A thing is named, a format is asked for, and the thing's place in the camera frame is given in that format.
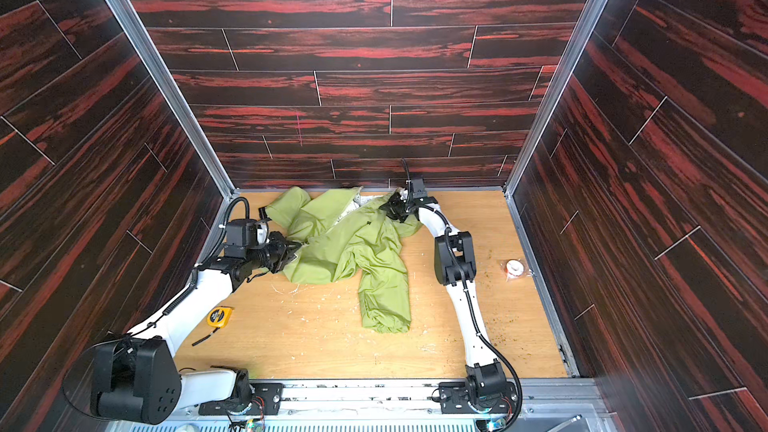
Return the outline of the green jacket with cartoon print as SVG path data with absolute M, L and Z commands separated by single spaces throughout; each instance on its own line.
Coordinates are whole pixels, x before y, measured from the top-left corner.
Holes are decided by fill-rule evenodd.
M 330 189 L 312 198 L 293 187 L 266 207 L 289 240 L 296 258 L 282 270 L 295 284 L 323 285 L 362 274 L 358 298 L 362 325 L 379 333 L 405 333 L 411 326 L 409 275 L 402 241 L 421 228 L 414 217 L 400 222 L 381 209 L 395 195 L 364 196 L 361 189 Z

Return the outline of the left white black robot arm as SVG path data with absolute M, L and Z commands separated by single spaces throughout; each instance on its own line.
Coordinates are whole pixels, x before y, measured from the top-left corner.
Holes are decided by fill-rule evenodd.
M 253 278 L 281 271 L 300 247 L 279 232 L 268 233 L 256 244 L 237 240 L 218 246 L 218 256 L 196 265 L 188 285 L 148 319 L 82 352 L 91 363 L 88 406 L 75 402 L 65 385 L 60 387 L 62 398 L 93 420 L 150 425 L 190 405 L 230 398 L 248 404 L 251 392 L 243 371 L 182 373 L 174 356 L 221 301 Z

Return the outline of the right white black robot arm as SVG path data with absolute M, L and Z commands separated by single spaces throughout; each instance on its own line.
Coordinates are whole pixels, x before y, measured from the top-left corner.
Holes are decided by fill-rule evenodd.
M 421 179 L 409 180 L 381 209 L 399 222 L 415 217 L 434 238 L 436 280 L 452 301 L 464 343 L 467 405 L 481 413 L 503 405 L 505 425 L 510 426 L 522 411 L 522 385 L 509 360 L 488 338 L 477 299 L 471 234 L 449 221 Z

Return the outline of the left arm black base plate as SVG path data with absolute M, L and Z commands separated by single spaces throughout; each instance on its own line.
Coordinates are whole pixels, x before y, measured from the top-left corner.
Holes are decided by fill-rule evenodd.
M 284 384 L 280 382 L 251 382 L 245 398 L 231 397 L 222 401 L 205 402 L 198 407 L 201 416 L 277 416 L 282 404 Z

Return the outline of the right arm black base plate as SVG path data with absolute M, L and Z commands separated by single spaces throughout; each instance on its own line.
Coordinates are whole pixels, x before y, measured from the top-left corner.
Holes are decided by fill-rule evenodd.
M 506 414 L 512 415 L 517 407 L 518 396 L 511 383 L 505 390 L 490 396 L 473 397 L 464 381 L 439 382 L 430 396 L 442 414 Z

